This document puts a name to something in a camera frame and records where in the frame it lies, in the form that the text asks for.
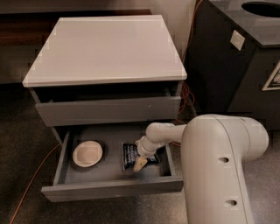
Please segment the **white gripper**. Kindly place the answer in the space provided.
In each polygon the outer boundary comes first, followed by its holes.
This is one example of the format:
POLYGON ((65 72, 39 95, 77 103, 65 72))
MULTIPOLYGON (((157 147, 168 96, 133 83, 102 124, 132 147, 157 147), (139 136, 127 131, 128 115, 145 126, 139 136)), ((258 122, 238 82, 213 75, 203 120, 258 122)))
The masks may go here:
POLYGON ((143 136, 139 140, 136 140, 135 145, 140 157, 136 159, 133 172, 140 172, 147 164, 147 158, 153 156, 158 149, 164 146, 163 143, 153 143, 147 136, 143 136))

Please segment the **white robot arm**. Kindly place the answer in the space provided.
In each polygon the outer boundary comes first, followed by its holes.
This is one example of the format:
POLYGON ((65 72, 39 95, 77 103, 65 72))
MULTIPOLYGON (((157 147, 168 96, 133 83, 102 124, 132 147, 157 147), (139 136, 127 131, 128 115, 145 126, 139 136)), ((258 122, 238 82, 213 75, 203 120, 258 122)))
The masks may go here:
POLYGON ((134 169, 171 143, 180 144, 188 224, 255 224, 242 163, 259 158, 269 135, 257 120, 199 115, 189 123, 153 122, 136 141, 134 169))

